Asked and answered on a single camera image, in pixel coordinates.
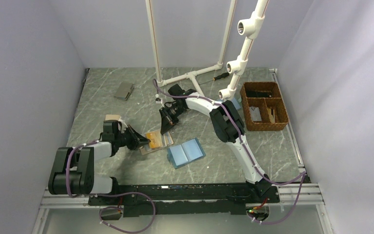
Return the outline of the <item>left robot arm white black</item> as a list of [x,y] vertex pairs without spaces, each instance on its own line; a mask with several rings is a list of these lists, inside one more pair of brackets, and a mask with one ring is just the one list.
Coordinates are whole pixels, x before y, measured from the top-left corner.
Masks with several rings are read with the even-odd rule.
[[117,179],[96,175],[95,163],[114,156],[122,147],[134,151],[149,143],[149,139],[130,125],[118,120],[106,120],[99,139],[76,147],[57,149],[48,190],[52,195],[70,197],[101,194],[107,204],[113,205],[121,196]]

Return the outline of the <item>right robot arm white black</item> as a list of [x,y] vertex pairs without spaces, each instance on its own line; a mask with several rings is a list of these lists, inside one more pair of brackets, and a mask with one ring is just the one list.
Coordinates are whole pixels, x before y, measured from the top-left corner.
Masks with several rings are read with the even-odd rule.
[[226,143],[239,161],[246,183],[249,197],[254,202],[261,202],[268,195],[271,183],[251,152],[244,131],[244,123],[231,101],[215,101],[198,93],[189,96],[174,96],[169,106],[163,104],[159,109],[161,117],[161,133],[172,129],[178,117],[187,110],[194,110],[208,116],[214,132],[221,142]]

